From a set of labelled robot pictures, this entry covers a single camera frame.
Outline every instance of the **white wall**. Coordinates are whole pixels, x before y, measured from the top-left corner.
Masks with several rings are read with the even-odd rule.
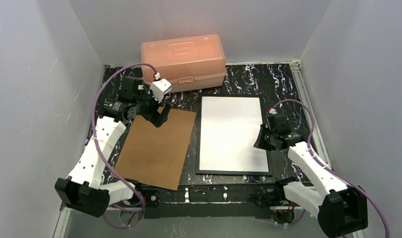
[[[402,238],[402,1],[334,0],[301,61],[330,159]],[[384,237],[371,205],[366,237]]]
[[[52,237],[102,75],[68,0],[0,0],[0,238]]]
[[[299,59],[331,0],[69,0],[104,64],[141,62],[141,43],[218,34],[227,62]]]

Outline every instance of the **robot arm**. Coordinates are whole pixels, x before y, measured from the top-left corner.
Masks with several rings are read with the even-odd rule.
[[[336,238],[368,226],[366,197],[313,159],[302,135],[290,130],[285,114],[270,110],[254,146],[265,150],[288,149],[288,158],[302,169],[315,189],[290,177],[276,182],[273,196],[310,212],[328,237]]]
[[[100,217],[109,205],[132,198],[134,193],[121,181],[101,185],[105,164],[94,140],[99,141],[103,155],[109,158],[116,142],[137,115],[160,127],[167,120],[171,105],[166,104],[161,113],[157,110],[170,90],[171,84],[166,79],[154,81],[149,87],[139,78],[123,78],[118,96],[107,99],[103,104],[96,124],[98,138],[90,138],[68,177],[58,178],[55,183],[55,190],[67,207]]]

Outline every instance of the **black table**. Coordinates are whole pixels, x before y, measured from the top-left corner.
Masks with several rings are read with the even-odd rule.
[[[166,101],[170,102],[175,109],[197,112],[201,95],[261,94],[266,108],[272,107],[283,99],[300,100],[289,64],[228,65],[226,68],[227,75],[221,87],[171,93],[166,96]],[[103,82],[118,69],[107,68]],[[118,93],[124,76],[142,77],[141,68],[127,69],[121,75],[116,76],[112,84],[104,90],[100,97],[98,109],[102,107],[102,102],[106,98]],[[309,133],[303,108],[294,103],[285,103],[281,106],[281,109],[287,114],[289,125],[292,129],[301,133]],[[109,158],[112,166],[115,165],[119,157],[128,132],[129,128],[115,145],[114,152]],[[289,176],[295,176],[301,181],[308,181],[300,168],[287,158],[286,153],[275,151],[269,154],[271,156],[273,176],[196,175],[196,143],[197,125],[194,125],[179,185],[274,183],[276,179]],[[102,180],[104,183],[112,180],[112,175],[107,169],[104,171]]]

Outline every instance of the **purple cable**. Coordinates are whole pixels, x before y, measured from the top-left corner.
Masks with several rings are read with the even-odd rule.
[[[296,221],[294,221],[294,222],[292,222],[292,223],[289,223],[289,224],[287,224],[287,225],[288,225],[288,226],[292,226],[292,225],[295,225],[296,223],[298,223],[298,222],[303,218],[303,216],[305,215],[305,212],[306,212],[306,210],[303,209],[302,214],[300,214],[300,217],[299,217],[298,219],[296,219]]]
[[[136,64],[131,64],[128,66],[125,66],[121,69],[119,69],[118,71],[116,71],[114,74],[112,74],[112,76],[110,76],[108,78],[108,80],[106,80],[106,82],[100,87],[99,91],[97,92],[96,98],[94,99],[93,102],[93,110],[91,112],[91,130],[93,131],[93,137],[94,137],[94,144],[96,145],[96,149],[97,152],[100,155],[100,158],[102,159],[103,163],[105,163],[106,167],[108,168],[108,170],[110,170],[114,175],[116,175],[116,177],[122,181],[123,183],[125,183],[125,185],[131,189],[132,192],[134,192],[134,194],[138,197],[138,199],[141,201],[142,204],[142,208],[141,211],[144,211],[145,209],[145,202],[144,199],[142,198],[142,196],[137,192],[137,190],[135,188],[133,188],[118,172],[116,172],[116,170],[109,165],[108,161],[106,160],[105,156],[103,155],[102,150],[100,149],[100,145],[99,145],[99,141],[97,140],[97,135],[96,135],[96,106],[97,106],[97,101],[100,97],[100,95],[102,94],[103,90],[106,88],[106,86],[120,73],[122,73],[123,71],[125,71],[125,69],[127,68],[131,68],[131,67],[135,67],[135,66],[142,66],[142,65],[146,65],[151,67],[154,70],[154,74],[157,74],[157,70],[154,68],[154,66],[152,66],[149,63],[136,63]],[[126,210],[125,208],[123,208],[125,210],[125,212],[135,212],[134,210]],[[112,224],[110,222],[108,222],[105,218],[104,220],[106,221],[106,223],[108,223],[109,225],[112,226]]]
[[[132,228],[132,227],[136,226],[142,220],[142,219],[138,220],[134,224],[128,225],[128,226],[117,226],[117,225],[114,225],[111,222],[109,222],[108,219],[106,218],[105,214],[103,214],[102,218],[109,226],[111,226],[113,228],[116,228],[116,229],[129,229],[129,228]]]
[[[293,99],[285,99],[282,100],[278,103],[276,103],[272,108],[276,109],[276,107],[284,102],[295,102],[300,104],[309,114],[309,117],[311,118],[311,132],[308,135],[308,141],[307,141],[307,145],[308,145],[308,149],[309,149],[309,153],[311,154],[312,158],[314,159],[314,161],[316,161],[320,166],[325,166],[323,163],[321,163],[321,161],[315,156],[314,151],[312,149],[312,145],[311,145],[311,138],[312,138],[312,133],[314,132],[315,129],[315,118],[313,117],[311,111],[309,110],[309,108],[296,100]],[[384,228],[385,228],[385,238],[390,238],[390,228],[388,226],[388,222],[387,219],[385,219],[384,214],[382,213],[381,208],[376,204],[376,201],[367,193],[365,192],[361,187],[359,187],[359,185],[353,183],[351,180],[347,179],[346,177],[344,177],[343,175],[338,174],[337,172],[334,172],[333,170],[331,170],[330,168],[326,167],[325,168],[326,171],[328,171],[330,174],[339,177],[340,179],[344,180],[346,183],[350,184],[351,186],[353,186],[355,189],[357,189],[360,193],[363,194],[363,196],[365,196],[369,202],[373,205],[373,207],[375,208],[376,212],[378,213],[378,215],[381,217],[382,223],[384,224]]]

